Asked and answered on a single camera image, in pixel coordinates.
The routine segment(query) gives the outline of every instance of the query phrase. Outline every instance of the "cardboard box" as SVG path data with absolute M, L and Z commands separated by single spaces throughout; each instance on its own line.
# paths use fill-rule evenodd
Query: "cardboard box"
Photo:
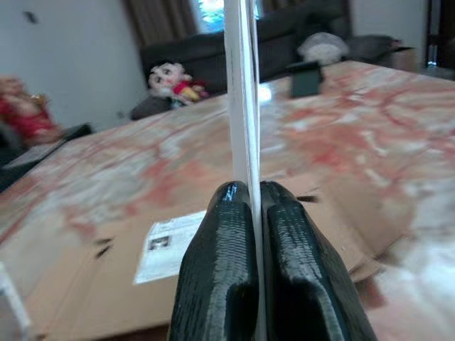
M 372 257 L 394 242 L 400 231 L 384 220 L 371 193 L 349 180 L 319 187 L 309 175 L 281 183 L 295 195 L 319 198 L 304 206 L 354 281 L 378 270 Z M 106 224 L 98 236 L 104 244 L 68 251 L 26 302 L 35 335 L 45 340 L 165 340 L 178 277 L 134 285 L 143 243 L 154 222 L 204 210 L 212 194 L 194 198 L 185 207 Z

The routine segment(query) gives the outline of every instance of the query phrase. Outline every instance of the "sofa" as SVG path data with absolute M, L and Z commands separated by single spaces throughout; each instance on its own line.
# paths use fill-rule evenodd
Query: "sofa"
M 257 21 L 259 77 L 261 82 L 283 77 L 286 66 L 301 58 L 296 49 L 312 34 L 329 32 L 350 46 L 347 58 L 386 65 L 393 39 L 387 36 L 352 37 L 349 14 L 341 0 L 307 0 L 297 6 L 271 12 Z M 142 71 L 148 80 L 152 65 L 162 60 L 181 63 L 186 72 L 205 83 L 210 96 L 226 93 L 224 33 L 204 33 L 140 51 Z M 133 120 L 171 109 L 167 99 L 149 96 L 130 113 Z

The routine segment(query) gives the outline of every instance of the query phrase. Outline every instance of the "pink marble surface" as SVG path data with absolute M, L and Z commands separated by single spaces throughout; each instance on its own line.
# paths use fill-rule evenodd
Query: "pink marble surface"
M 455 82 L 345 62 L 323 94 L 262 103 L 262 175 L 351 175 L 407 231 L 359 286 L 379 340 L 453 340 Z M 267 98 L 267 90 L 262 91 Z M 206 195 L 231 179 L 224 96 L 70 142 L 1 196 L 0 247 L 23 295 L 96 226 Z

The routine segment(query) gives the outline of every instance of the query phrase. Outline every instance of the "sticker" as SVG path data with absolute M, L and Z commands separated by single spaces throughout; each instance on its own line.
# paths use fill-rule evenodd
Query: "sticker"
M 205 212 L 153 224 L 144 241 L 133 283 L 142 284 L 178 274 L 183 255 L 198 231 Z

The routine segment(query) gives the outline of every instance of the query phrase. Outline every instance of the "figurine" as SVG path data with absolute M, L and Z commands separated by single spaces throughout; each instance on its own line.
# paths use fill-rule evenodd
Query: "figurine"
M 30 96 L 17 77 L 0 77 L 0 119 L 28 146 L 48 144 L 63 135 L 50 119 L 46 103 L 44 95 Z
M 207 97 L 203 82 L 185 73 L 182 64 L 164 62 L 150 71 L 149 85 L 153 96 L 169 97 L 189 105 Z

